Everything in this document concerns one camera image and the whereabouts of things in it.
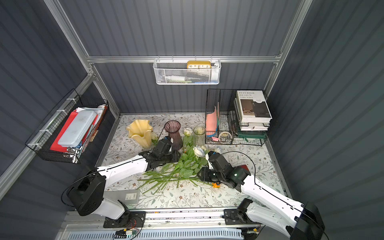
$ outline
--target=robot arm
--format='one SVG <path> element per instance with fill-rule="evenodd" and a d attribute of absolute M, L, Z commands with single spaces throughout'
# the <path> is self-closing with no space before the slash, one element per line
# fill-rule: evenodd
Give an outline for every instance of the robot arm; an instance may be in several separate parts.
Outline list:
<path fill-rule="evenodd" d="M 232 167 L 219 153 L 209 152 L 206 158 L 210 164 L 197 174 L 200 180 L 224 183 L 267 206 L 244 199 L 237 208 L 237 217 L 241 222 L 262 222 L 290 239 L 321 239 L 325 226 L 315 205 L 307 203 L 304 206 L 278 193 L 251 175 L 246 165 Z"/>
<path fill-rule="evenodd" d="M 67 196 L 80 216 L 93 213 L 117 220 L 123 215 L 129 215 L 125 205 L 104 197 L 104 191 L 111 184 L 131 175 L 146 172 L 169 162 L 177 162 L 180 153 L 170 152 L 171 146 L 170 138 L 165 137 L 151 151 L 141 152 L 123 162 L 98 167 L 89 172 L 82 181 L 74 184 L 67 191 Z"/>

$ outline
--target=floral tablecloth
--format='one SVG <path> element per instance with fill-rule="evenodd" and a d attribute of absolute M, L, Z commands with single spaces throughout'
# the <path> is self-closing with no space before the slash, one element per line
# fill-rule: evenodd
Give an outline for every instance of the floral tablecloth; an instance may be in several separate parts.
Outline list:
<path fill-rule="evenodd" d="M 113 140 L 108 148 L 107 155 L 102 166 L 130 159 L 142 151 L 142 147 L 133 139 L 128 138 L 126 126 L 136 119 L 148 119 L 154 132 L 160 134 L 164 124 L 169 120 L 177 120 L 181 123 L 180 134 L 183 136 L 183 128 L 194 128 L 197 125 L 204 125 L 204 114 L 157 114 L 157 115 L 122 115 Z M 270 155 L 265 145 L 211 145 L 209 148 L 220 146 L 223 152 L 239 151 L 247 154 L 256 165 L 256 176 L 266 185 L 278 192 L 283 192 L 279 177 L 271 162 Z M 250 160 L 243 154 L 231 152 L 225 154 L 225 158 L 233 165 L 246 164 L 250 172 L 255 169 Z M 137 189 L 145 181 L 138 179 L 147 178 L 146 175 L 136 174 L 112 184 L 107 191 Z M 171 182 L 161 192 L 148 191 L 153 185 L 146 184 L 141 190 L 138 204 L 129 206 L 131 209 L 154 209 L 154 208 L 189 208 L 189 207 L 234 207 L 239 205 L 244 198 L 250 198 L 237 190 L 230 189 L 221 184 L 220 188 L 213 188 L 201 182 L 197 186 L 188 180 Z"/>

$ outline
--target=wire basket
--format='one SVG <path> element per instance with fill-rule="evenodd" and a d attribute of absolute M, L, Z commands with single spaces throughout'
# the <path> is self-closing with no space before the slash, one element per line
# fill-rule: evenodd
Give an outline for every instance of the wire basket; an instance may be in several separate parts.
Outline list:
<path fill-rule="evenodd" d="M 68 152 L 50 150 L 51 145 L 60 133 L 71 112 L 73 112 L 77 107 L 97 108 L 99 105 L 103 104 L 105 104 L 106 107 L 104 108 L 100 120 L 97 125 L 91 129 L 91 132 L 88 134 L 88 137 L 79 149 L 75 150 L 72 148 Z M 86 152 L 88 144 L 90 144 L 95 138 L 98 132 L 98 127 L 104 121 L 104 116 L 108 111 L 109 106 L 107 100 L 76 95 L 63 109 L 56 111 L 59 112 L 59 114 L 54 115 L 54 118 L 51 119 L 48 126 L 44 129 L 35 131 L 38 133 L 42 132 L 42 134 L 40 133 L 36 136 L 32 135 L 27 140 L 25 145 L 35 151 L 36 154 L 43 160 L 80 164 L 80 156 Z"/>
<path fill-rule="evenodd" d="M 237 89 L 208 89 L 207 101 L 205 104 L 205 117 L 207 114 L 213 113 L 217 102 L 219 102 L 219 125 L 216 131 L 207 131 L 205 137 L 206 144 L 222 144 L 222 145 L 255 145 L 262 146 L 267 138 L 265 131 L 241 131 L 238 111 L 235 105 Z M 221 133 L 229 132 L 224 137 L 220 137 L 220 141 L 213 141 L 218 138 Z"/>
<path fill-rule="evenodd" d="M 188 60 L 154 60 L 156 83 L 160 85 L 219 84 L 220 59 L 211 61 L 211 68 L 208 69 L 187 69 L 187 62 Z"/>

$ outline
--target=book cover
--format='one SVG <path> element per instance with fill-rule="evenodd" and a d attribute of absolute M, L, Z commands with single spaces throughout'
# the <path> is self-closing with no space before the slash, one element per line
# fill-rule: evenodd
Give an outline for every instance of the book cover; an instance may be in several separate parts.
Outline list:
<path fill-rule="evenodd" d="M 241 122 L 269 123 L 272 119 L 263 91 L 237 91 L 237 100 Z"/>

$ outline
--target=clear glass cup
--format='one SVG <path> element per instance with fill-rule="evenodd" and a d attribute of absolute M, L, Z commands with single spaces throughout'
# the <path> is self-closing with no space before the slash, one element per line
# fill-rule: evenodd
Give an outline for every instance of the clear glass cup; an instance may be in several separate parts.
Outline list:
<path fill-rule="evenodd" d="M 197 146 L 205 145 L 205 127 L 196 126 L 193 128 L 194 142 Z"/>

